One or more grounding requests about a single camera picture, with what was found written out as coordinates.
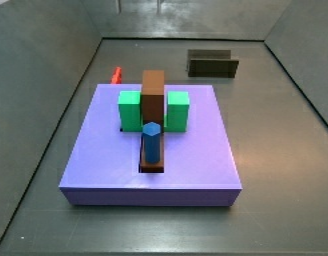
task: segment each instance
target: brown wooden block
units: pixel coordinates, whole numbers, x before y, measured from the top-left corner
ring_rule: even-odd
[[[141,173],[164,173],[164,134],[160,136],[160,161],[150,164],[145,161],[144,141],[141,139],[138,172]]]
[[[154,122],[164,132],[164,71],[144,70],[141,87],[142,124]]]
[[[164,95],[141,95],[141,116],[145,120],[164,118]]]
[[[144,70],[142,95],[164,95],[164,70]]]

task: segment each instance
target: metal wall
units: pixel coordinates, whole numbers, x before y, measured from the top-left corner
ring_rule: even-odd
[[[328,0],[293,0],[265,44],[328,124]]]
[[[0,5],[0,239],[100,40],[80,1]]]
[[[81,0],[106,38],[264,40],[291,0]]]

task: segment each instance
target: purple box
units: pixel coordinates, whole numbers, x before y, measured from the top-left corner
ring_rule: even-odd
[[[189,93],[185,133],[165,133],[164,173],[138,173],[141,133],[120,132],[120,91],[97,86],[59,189],[74,205],[230,206],[241,191],[212,86],[165,85]]]

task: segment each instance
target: blue hexagonal prism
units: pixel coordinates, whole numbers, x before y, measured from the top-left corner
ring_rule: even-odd
[[[142,126],[145,161],[154,164],[160,161],[160,125],[146,123]]]

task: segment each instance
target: gray floor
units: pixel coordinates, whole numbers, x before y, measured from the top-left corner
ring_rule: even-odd
[[[189,79],[188,49],[230,49],[234,79]],[[230,208],[72,207],[57,185],[96,84],[164,69],[212,84],[244,190]],[[263,43],[104,41],[0,252],[328,252],[328,129]]]

